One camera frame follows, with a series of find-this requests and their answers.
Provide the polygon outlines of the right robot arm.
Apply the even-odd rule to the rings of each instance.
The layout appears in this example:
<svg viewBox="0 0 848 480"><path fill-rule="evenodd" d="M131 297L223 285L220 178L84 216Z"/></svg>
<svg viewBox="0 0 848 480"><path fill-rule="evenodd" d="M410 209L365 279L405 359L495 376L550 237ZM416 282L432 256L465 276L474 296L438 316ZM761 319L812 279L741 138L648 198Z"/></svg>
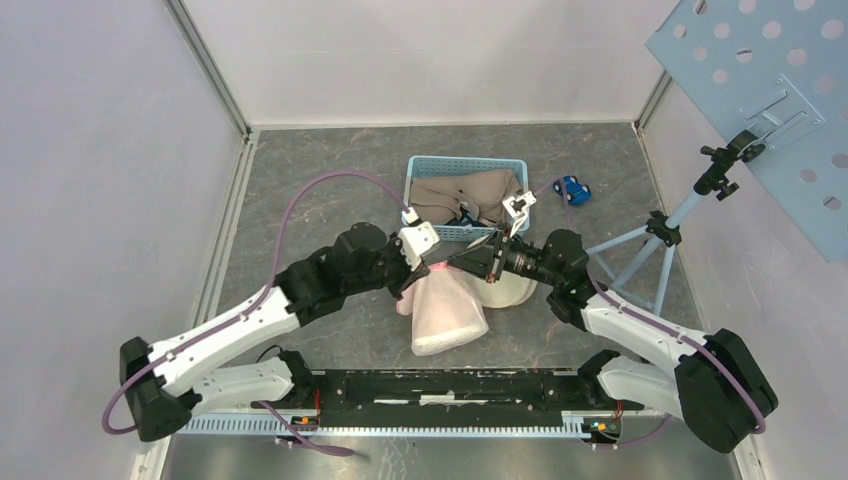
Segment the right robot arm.
<svg viewBox="0 0 848 480"><path fill-rule="evenodd" d="M540 247L497 229L448 259L487 283L510 273L550 286L546 301L561 322L639 356L596 357L598 369L577 382L585 405L602 408L615 399L651 407L682 420L719 453L765 432L779 400L738 334L708 334L633 306L595 282L588 262L580 235L567 229L553 231Z"/></svg>

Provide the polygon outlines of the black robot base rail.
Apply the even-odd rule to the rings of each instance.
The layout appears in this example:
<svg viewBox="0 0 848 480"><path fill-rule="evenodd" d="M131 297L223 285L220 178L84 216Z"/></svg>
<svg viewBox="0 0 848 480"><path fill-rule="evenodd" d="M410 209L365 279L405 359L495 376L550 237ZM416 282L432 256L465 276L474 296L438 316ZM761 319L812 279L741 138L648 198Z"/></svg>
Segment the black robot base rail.
<svg viewBox="0 0 848 480"><path fill-rule="evenodd" d="M554 427L565 411L639 411L569 369L314 370L274 402L322 427Z"/></svg>

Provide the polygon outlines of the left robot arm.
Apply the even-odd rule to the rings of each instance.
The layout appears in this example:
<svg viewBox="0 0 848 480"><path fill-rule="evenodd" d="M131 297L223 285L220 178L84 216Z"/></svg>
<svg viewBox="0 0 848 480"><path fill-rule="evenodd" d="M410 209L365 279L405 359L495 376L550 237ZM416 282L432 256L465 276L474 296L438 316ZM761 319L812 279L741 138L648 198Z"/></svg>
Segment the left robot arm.
<svg viewBox="0 0 848 480"><path fill-rule="evenodd" d="M395 298L427 275L426 254L440 242L419 221L386 235L360 222L330 246L291 263L247 300L213 320L154 343L140 337L119 349L118 397L142 442L164 439L202 413L252 401L306 405L313 379L280 358L254 366L228 361L254 346L342 309L345 300L386 289Z"/></svg>

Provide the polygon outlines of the white mesh laundry bag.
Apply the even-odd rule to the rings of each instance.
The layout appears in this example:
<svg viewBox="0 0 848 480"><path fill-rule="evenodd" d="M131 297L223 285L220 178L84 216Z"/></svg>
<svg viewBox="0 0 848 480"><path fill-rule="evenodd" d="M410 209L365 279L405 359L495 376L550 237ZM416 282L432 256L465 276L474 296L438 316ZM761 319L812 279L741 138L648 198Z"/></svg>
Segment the white mesh laundry bag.
<svg viewBox="0 0 848 480"><path fill-rule="evenodd" d="M429 270L396 303L397 313L411 318L411 351L419 357L468 344L489 331L483 306L464 273L445 262Z"/></svg>

